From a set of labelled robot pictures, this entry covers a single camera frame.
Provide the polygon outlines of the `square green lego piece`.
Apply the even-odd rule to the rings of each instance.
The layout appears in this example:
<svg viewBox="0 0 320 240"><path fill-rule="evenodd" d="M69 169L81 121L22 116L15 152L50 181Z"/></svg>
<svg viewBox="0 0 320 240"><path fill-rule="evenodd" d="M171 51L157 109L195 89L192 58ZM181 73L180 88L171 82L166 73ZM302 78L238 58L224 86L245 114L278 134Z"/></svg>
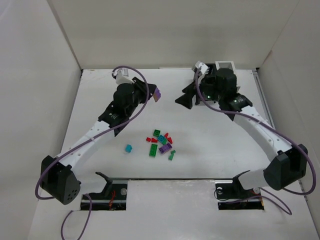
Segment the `square green lego piece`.
<svg viewBox="0 0 320 240"><path fill-rule="evenodd" d="M154 132L153 132L153 136L156 137L156 138L158 138L158 137L160 136L160 133L161 133L160 130L155 129Z"/></svg>

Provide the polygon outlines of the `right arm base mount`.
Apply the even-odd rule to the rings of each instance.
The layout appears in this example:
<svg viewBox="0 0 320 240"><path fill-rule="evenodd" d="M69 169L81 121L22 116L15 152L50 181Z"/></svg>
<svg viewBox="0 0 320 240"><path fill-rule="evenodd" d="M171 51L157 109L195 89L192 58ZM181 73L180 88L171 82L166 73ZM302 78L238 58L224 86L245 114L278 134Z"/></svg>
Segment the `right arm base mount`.
<svg viewBox="0 0 320 240"><path fill-rule="evenodd" d="M253 189L235 189L231 182L215 183L214 197L219 210L264 210L261 193Z"/></svg>

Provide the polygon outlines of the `small cyan lego block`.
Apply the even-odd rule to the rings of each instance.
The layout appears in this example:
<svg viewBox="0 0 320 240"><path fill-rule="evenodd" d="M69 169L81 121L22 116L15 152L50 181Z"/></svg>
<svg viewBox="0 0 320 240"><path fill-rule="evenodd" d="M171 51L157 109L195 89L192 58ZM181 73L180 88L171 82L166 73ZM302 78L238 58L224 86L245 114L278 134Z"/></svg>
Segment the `small cyan lego block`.
<svg viewBox="0 0 320 240"><path fill-rule="evenodd" d="M125 152L130 153L132 151L133 147L130 144L127 144L125 147Z"/></svg>

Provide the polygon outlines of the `red lego slope right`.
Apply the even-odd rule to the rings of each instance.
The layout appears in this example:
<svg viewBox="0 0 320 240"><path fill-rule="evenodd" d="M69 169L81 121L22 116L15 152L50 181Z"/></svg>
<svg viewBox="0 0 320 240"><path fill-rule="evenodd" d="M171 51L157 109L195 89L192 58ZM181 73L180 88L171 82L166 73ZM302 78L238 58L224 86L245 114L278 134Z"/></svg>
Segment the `red lego slope right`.
<svg viewBox="0 0 320 240"><path fill-rule="evenodd" d="M169 142L170 144L173 144L173 140L172 140L171 137L168 137L167 140L168 140L168 142Z"/></svg>

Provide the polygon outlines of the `black slatted container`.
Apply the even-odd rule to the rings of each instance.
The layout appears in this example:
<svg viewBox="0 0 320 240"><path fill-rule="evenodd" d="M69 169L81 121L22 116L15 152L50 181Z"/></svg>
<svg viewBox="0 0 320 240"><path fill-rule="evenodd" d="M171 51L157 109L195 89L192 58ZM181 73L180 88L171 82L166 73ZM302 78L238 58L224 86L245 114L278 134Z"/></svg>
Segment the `black slatted container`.
<svg viewBox="0 0 320 240"><path fill-rule="evenodd" d="M213 84L216 80L217 68L215 63L206 63L208 70L206 74L198 74L198 81L201 84Z"/></svg>

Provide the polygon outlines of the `purple lego plate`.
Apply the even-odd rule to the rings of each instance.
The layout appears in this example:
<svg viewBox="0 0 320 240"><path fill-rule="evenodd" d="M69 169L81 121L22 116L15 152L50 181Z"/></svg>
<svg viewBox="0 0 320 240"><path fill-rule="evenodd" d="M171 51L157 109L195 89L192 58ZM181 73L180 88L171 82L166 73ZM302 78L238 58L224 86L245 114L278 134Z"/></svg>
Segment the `purple lego plate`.
<svg viewBox="0 0 320 240"><path fill-rule="evenodd" d="M158 150L161 154L167 153L172 149L172 145L170 143L167 143L163 146L161 146Z"/></svg>

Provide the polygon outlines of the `small green lego piece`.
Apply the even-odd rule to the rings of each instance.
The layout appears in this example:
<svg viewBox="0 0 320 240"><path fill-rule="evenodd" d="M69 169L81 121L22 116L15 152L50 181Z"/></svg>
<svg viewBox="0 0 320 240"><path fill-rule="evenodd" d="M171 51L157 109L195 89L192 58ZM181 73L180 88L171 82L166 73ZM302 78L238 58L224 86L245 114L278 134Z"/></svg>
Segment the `small green lego piece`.
<svg viewBox="0 0 320 240"><path fill-rule="evenodd" d="M175 150L172 150L172 151L170 152L170 155L169 155L169 157L168 157L168 159L169 159L170 161L173 160L175 153L176 153Z"/></svg>

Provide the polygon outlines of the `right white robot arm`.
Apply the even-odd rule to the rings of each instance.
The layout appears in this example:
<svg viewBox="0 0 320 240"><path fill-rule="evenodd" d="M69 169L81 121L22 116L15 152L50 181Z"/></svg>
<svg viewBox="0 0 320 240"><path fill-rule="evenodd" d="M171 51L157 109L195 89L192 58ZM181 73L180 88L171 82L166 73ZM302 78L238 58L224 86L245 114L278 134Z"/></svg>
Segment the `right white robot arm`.
<svg viewBox="0 0 320 240"><path fill-rule="evenodd" d="M310 162L308 151L302 144L296 144L277 132L260 116L253 103L239 93L237 76L229 68L214 69L208 73L205 64L193 67L193 81L183 89L183 95L175 100L188 109L196 103L218 103L214 111L223 113L245 130L259 145L269 160L269 165L257 170L244 171L232 179L237 190L270 187L276 191L306 175Z"/></svg>

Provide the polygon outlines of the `long green lego plate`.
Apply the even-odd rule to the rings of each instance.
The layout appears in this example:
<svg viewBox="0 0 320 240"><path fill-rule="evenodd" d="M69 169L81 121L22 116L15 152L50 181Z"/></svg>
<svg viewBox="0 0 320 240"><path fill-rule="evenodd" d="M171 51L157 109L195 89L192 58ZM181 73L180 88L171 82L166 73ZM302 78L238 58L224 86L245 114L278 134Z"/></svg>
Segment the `long green lego plate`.
<svg viewBox="0 0 320 240"><path fill-rule="evenodd" d="M152 158L155 158L157 154L157 149L158 149L158 145L152 143L149 150L149 156Z"/></svg>

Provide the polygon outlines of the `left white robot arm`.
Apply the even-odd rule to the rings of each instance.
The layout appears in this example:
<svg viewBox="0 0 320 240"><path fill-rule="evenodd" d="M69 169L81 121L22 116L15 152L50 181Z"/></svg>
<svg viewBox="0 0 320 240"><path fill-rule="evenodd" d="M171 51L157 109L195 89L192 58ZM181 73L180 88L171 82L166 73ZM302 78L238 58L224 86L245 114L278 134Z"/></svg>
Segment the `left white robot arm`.
<svg viewBox="0 0 320 240"><path fill-rule="evenodd" d="M155 84L145 83L137 77L118 84L113 100L90 130L69 150L42 160L39 187L50 194L51 199L63 205L70 204L85 185L77 179L83 164L132 121L138 105L145 105L150 98L157 101L160 96Z"/></svg>

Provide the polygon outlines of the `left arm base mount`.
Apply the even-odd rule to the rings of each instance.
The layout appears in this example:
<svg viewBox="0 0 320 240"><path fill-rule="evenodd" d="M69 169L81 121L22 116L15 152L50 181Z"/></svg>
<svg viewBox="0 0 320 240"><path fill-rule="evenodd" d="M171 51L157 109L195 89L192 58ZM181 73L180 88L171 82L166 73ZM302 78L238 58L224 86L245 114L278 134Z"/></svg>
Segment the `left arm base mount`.
<svg viewBox="0 0 320 240"><path fill-rule="evenodd" d="M113 183L106 195L89 193L92 200L92 211L125 211L127 208L128 183L117 181Z"/></svg>

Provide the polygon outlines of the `purple paw print lego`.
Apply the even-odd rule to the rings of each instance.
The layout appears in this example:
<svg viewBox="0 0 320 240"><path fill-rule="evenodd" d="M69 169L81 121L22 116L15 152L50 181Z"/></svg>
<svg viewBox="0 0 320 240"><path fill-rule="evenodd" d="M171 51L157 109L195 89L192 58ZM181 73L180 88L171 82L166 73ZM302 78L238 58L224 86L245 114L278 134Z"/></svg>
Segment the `purple paw print lego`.
<svg viewBox="0 0 320 240"><path fill-rule="evenodd" d="M160 90L158 88L156 88L152 96L153 96L154 101L158 102L162 95L161 95Z"/></svg>

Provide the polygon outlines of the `white slatted container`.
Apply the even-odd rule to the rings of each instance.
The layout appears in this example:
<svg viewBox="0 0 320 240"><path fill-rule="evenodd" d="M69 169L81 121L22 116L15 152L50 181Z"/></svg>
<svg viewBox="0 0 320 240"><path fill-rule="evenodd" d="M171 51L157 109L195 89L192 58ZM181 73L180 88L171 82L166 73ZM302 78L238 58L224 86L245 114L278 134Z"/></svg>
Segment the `white slatted container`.
<svg viewBox="0 0 320 240"><path fill-rule="evenodd" d="M216 69L229 69L234 73L236 72L236 67L233 61L215 61Z"/></svg>

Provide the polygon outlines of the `red lego slope middle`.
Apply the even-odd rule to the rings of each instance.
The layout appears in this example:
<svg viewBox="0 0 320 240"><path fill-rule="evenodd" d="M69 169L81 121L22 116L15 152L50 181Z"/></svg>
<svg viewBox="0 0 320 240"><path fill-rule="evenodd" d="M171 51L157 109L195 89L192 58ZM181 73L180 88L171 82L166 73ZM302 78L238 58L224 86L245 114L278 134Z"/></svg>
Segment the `red lego slope middle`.
<svg viewBox="0 0 320 240"><path fill-rule="evenodd" d="M158 142L158 140L157 140L156 138L154 138L154 137L153 137L153 138L151 139L151 142L152 142L152 143L157 143L157 142Z"/></svg>

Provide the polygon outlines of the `teal square lego piece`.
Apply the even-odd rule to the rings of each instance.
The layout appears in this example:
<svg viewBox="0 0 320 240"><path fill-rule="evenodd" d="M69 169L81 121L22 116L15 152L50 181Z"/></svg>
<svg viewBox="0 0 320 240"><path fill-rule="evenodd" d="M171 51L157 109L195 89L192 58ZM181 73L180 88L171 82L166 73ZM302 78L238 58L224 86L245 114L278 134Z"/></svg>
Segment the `teal square lego piece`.
<svg viewBox="0 0 320 240"><path fill-rule="evenodd" d="M157 138L157 141L163 145L165 145L167 143L167 138L163 135L159 135Z"/></svg>

